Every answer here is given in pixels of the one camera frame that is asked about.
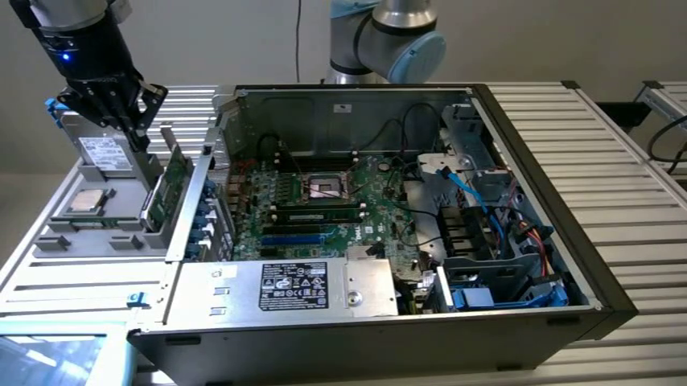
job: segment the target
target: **open computer chassis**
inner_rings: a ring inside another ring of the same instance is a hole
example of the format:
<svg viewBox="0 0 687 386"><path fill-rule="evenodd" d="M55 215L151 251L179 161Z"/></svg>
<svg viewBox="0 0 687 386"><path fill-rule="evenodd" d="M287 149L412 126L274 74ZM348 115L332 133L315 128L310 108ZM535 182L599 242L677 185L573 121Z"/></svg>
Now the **open computer chassis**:
<svg viewBox="0 0 687 386"><path fill-rule="evenodd" d="M130 334L179 384L534 368L634 316L486 85L239 86L214 103L191 184L226 178L222 248L204 223L183 248L175 233L171 300Z"/></svg>

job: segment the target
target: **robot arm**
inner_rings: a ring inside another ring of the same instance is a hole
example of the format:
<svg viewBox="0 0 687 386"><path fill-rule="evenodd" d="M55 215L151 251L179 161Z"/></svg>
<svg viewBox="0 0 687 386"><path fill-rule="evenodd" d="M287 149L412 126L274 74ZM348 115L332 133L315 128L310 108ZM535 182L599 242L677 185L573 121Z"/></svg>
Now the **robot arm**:
<svg viewBox="0 0 687 386"><path fill-rule="evenodd" d="M127 0L10 0L67 79L58 100L102 127L122 130L134 151L150 144L152 118L168 94L136 71L118 24ZM140 111L139 98L146 109Z"/></svg>
<svg viewBox="0 0 687 386"><path fill-rule="evenodd" d="M328 83L423 83L436 71L446 40L430 0L332 0Z"/></svg>

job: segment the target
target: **screw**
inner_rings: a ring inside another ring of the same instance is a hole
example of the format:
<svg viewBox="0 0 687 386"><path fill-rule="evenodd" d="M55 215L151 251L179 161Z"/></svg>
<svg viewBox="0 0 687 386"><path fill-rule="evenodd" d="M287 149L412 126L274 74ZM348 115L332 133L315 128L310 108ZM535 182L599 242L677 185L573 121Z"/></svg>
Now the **screw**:
<svg viewBox="0 0 687 386"><path fill-rule="evenodd" d="M359 306L363 302L363 294L358 291L348 292L348 304L351 306Z"/></svg>

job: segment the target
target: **blue latch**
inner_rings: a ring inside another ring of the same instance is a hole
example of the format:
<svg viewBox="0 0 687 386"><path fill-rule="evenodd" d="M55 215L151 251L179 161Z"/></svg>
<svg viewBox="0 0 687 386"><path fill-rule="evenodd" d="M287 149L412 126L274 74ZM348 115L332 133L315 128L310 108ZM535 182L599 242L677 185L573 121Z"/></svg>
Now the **blue latch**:
<svg viewBox="0 0 687 386"><path fill-rule="evenodd" d="M62 103L58 103L55 98L50 98L46 100L46 108L47 113L51 114L52 120L55 121L55 125L58 125L60 129L64 129L63 122L58 117L58 110L70 110L70 107L67 107Z"/></svg>
<svg viewBox="0 0 687 386"><path fill-rule="evenodd" d="M150 307L148 294L146 292L135 292L127 298L127 307Z"/></svg>

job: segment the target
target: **warning label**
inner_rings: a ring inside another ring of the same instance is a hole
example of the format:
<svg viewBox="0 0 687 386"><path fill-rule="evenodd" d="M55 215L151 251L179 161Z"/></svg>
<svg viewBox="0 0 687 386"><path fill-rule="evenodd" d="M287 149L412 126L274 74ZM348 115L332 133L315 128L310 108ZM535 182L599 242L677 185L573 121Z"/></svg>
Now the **warning label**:
<svg viewBox="0 0 687 386"><path fill-rule="evenodd" d="M95 137L79 138L79 140L98 169L103 171L131 170L127 154L114 138Z"/></svg>
<svg viewBox="0 0 687 386"><path fill-rule="evenodd" d="M263 311L328 308L327 263L264 264L260 309Z"/></svg>

